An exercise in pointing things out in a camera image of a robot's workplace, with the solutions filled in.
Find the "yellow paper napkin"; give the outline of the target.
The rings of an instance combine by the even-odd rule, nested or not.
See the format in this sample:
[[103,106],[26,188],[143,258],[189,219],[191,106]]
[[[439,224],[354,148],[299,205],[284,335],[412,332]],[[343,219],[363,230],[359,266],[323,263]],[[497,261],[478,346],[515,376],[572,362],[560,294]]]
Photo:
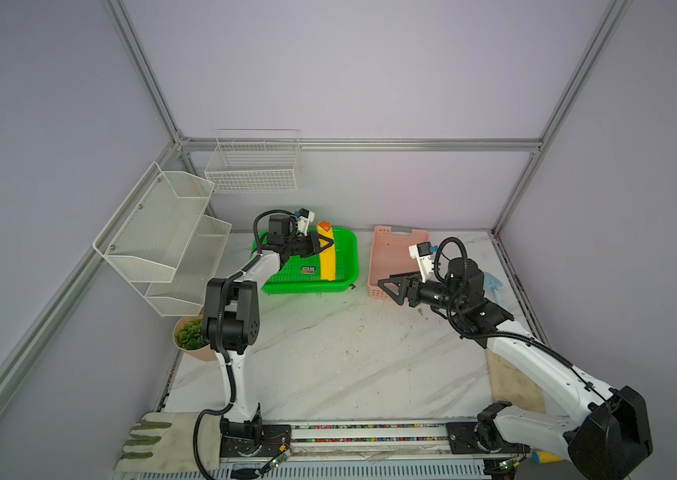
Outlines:
[[[324,231],[316,227],[316,230],[334,238],[334,228]],[[336,281],[336,240],[334,239],[334,247],[318,256],[320,256],[320,279],[329,282]]]

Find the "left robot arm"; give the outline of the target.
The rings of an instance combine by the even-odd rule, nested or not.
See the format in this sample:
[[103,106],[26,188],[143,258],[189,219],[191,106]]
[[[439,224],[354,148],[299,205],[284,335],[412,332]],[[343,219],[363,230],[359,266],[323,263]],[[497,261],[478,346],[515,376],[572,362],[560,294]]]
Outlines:
[[258,293],[288,260],[332,253],[336,246],[332,224],[320,222],[310,229],[310,223],[312,214],[305,209],[272,209],[258,215],[252,226],[250,260],[232,275],[206,284],[200,334],[220,362],[226,405],[200,415],[220,418],[222,439],[244,455],[258,451],[264,441],[260,402],[246,378],[246,349],[256,343],[260,332]]

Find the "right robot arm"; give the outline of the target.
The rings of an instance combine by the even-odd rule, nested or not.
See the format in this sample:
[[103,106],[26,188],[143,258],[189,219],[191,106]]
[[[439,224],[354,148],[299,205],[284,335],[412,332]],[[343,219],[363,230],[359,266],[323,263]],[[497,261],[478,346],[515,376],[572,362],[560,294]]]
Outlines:
[[377,285],[399,305],[429,306],[460,338],[507,361],[564,412],[550,416],[496,401],[477,418],[474,436],[481,450],[525,445],[570,461],[587,479],[624,479],[652,454],[644,398],[584,373],[532,336],[485,296],[484,273],[473,260],[451,260],[446,274],[434,280],[397,274]]

